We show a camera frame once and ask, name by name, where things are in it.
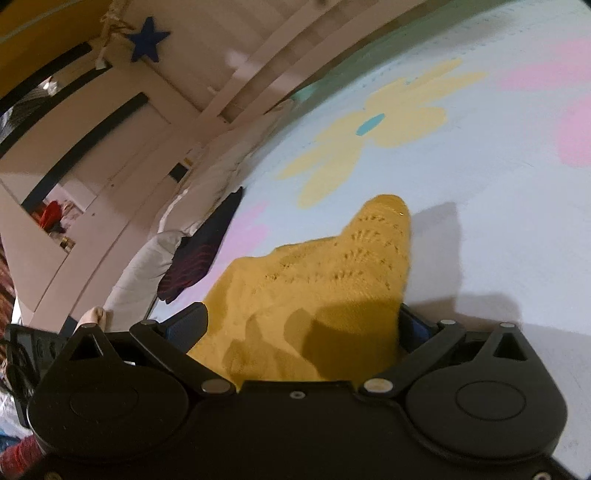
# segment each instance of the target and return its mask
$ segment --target cushion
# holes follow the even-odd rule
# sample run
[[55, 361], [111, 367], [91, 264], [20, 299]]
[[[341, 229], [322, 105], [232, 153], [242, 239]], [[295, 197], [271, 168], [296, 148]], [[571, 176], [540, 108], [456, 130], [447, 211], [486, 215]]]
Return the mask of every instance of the cushion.
[[105, 301], [107, 332], [126, 332], [144, 319], [183, 236], [180, 231], [158, 233], [135, 254]]

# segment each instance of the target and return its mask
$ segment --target dark striped cloth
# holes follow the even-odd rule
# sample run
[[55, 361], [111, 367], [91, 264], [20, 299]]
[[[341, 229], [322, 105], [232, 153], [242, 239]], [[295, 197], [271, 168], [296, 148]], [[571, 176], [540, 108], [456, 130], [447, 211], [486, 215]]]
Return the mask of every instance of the dark striped cloth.
[[240, 187], [228, 195], [193, 236], [181, 240], [172, 265], [158, 284], [160, 300], [171, 303], [185, 288], [195, 285], [207, 275], [240, 205], [243, 191]]

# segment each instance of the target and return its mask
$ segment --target black cable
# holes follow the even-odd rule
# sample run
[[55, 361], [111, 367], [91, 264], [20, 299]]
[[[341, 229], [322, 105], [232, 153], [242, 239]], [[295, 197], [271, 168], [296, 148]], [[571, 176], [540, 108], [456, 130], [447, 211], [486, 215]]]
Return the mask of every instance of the black cable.
[[27, 404], [38, 384], [27, 351], [19, 343], [4, 338], [0, 338], [0, 345], [6, 347], [7, 368], [5, 376], [10, 383], [9, 385], [4, 379], [0, 378], [0, 388], [11, 394], [15, 400]]

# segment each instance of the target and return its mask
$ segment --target blue flower center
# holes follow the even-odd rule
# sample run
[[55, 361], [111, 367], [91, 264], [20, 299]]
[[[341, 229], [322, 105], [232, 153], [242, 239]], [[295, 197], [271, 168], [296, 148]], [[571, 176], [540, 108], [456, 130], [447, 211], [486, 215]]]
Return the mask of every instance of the blue flower center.
[[384, 115], [383, 113], [381, 113], [379, 115], [373, 116], [369, 120], [366, 120], [357, 129], [357, 131], [355, 132], [355, 135], [358, 135], [358, 136], [362, 137], [366, 133], [371, 132], [374, 128], [376, 128], [382, 122], [382, 120], [385, 117], [386, 117], [386, 115]]

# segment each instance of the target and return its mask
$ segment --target yellow painted flower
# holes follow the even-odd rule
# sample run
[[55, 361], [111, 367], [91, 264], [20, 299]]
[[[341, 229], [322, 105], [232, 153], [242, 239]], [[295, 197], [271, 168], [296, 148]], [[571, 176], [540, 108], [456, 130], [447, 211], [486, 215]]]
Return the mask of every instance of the yellow painted flower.
[[426, 104], [485, 77], [484, 72], [445, 76], [461, 62], [442, 62], [412, 82], [397, 79], [371, 94], [363, 110], [339, 118], [321, 132], [315, 138], [317, 145], [279, 175], [279, 179], [288, 179], [313, 171], [298, 205], [311, 207], [343, 184], [368, 140], [380, 147], [394, 148], [425, 137], [445, 124], [445, 109]]

